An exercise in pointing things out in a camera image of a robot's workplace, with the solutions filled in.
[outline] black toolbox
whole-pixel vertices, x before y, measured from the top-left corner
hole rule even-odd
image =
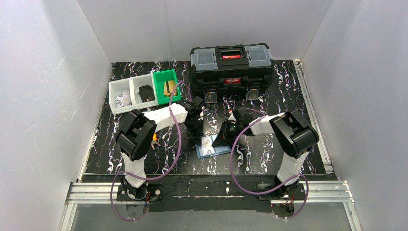
[[[265,43],[193,48],[190,59],[190,88],[206,103],[224,95],[256,100],[277,78],[276,62]]]

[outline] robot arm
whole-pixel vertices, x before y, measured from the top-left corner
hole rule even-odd
[[[244,133],[245,135],[275,134],[284,151],[282,164],[275,177],[275,185],[299,174],[305,158],[319,141],[316,130],[297,109],[266,116],[259,121],[253,120],[244,106],[237,107],[232,113],[235,121],[228,120],[222,124],[213,146],[232,144],[238,134],[252,123],[255,124]],[[299,177],[285,183],[278,194],[285,195],[290,192],[298,184],[298,180]]]
[[[142,113],[139,110],[133,110],[129,112],[115,137],[124,159],[126,172],[146,178],[143,158],[150,148],[153,135],[157,131],[175,124],[169,108],[171,108],[177,123],[184,123],[186,126],[187,138],[200,144],[204,125],[203,120],[200,119],[203,106],[204,100],[195,97],[192,102],[181,101],[155,111]],[[145,180],[130,175],[126,175],[125,178],[130,184],[127,187],[130,188],[135,197],[143,194],[139,187],[143,185]]]

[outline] green bin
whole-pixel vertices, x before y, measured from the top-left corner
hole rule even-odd
[[[155,72],[153,73],[153,79],[154,79],[154,87],[156,88],[157,101],[159,102],[159,105],[168,104],[170,102],[170,97],[167,97],[164,95],[165,82],[174,80],[177,84],[178,81],[177,81],[176,71],[174,69],[171,69],[168,71]],[[173,97],[173,102],[180,101],[180,100],[181,100],[181,94],[180,94],[180,86],[179,86],[177,87],[177,95]]]

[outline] storage bin compartment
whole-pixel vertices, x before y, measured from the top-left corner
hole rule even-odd
[[[134,103],[136,109],[142,109],[146,107],[153,107],[159,105],[156,95],[156,88],[154,86],[153,75],[143,75],[143,76],[136,76],[131,78],[133,80],[133,87],[131,88],[131,96],[132,96],[132,103]],[[149,85],[153,89],[154,100],[143,102],[142,97],[140,96],[140,87]]]
[[[114,115],[133,110],[133,102],[131,102],[131,104],[128,106],[120,108],[117,107],[118,104],[116,103],[117,96],[123,94],[123,92],[129,92],[129,98],[131,99],[131,84],[132,79],[130,78],[109,82],[109,105]]]
[[[177,81],[176,71],[172,69],[168,71],[155,72],[153,73],[153,79],[154,79],[154,85],[156,87],[156,96],[157,96],[159,105],[169,103],[170,97],[167,97],[164,95],[165,82],[174,80],[177,84],[178,81]],[[177,95],[173,97],[173,102],[180,101],[180,100],[181,100],[180,87],[177,87]]]

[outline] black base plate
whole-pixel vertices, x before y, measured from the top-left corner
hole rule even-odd
[[[256,188],[260,192],[272,189],[273,187],[275,187],[275,184],[264,183],[264,184],[257,184],[256,186]],[[294,194],[295,200],[304,200],[306,194],[305,194],[305,189],[303,187],[303,184],[302,183],[297,184],[290,194],[291,195]],[[258,196],[258,199],[261,201],[282,200],[282,204],[286,202],[286,199],[282,199],[281,197],[279,197],[279,195],[274,194],[274,193]]]
[[[122,194],[121,193],[122,191],[123,191],[123,186],[119,185],[117,189],[117,196],[116,196],[117,201],[137,201],[135,199],[130,198],[127,193]],[[163,185],[161,184],[149,184],[147,186],[147,193],[150,193],[149,201],[162,201],[163,192],[164,192]]]

